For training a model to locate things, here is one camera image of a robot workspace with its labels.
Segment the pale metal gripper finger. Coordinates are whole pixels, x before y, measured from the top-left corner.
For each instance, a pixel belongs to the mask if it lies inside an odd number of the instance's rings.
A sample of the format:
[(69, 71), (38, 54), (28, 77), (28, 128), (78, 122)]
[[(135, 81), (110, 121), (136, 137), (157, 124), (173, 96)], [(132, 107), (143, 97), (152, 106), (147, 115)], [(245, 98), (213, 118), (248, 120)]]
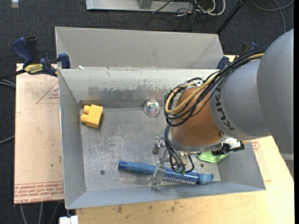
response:
[(165, 146), (165, 138), (164, 136), (160, 135), (157, 136), (155, 139), (155, 143), (152, 149), (153, 154), (158, 154), (160, 149)]
[(156, 169), (155, 169), (154, 174), (153, 174), (153, 176), (152, 176), (152, 178), (150, 180), (150, 184), (152, 184), (152, 185), (159, 185), (159, 184), (161, 184), (163, 176), (165, 174), (164, 167), (165, 167), (165, 164), (167, 162), (169, 162), (169, 158), (168, 157), (163, 158), (159, 162), (157, 162)]

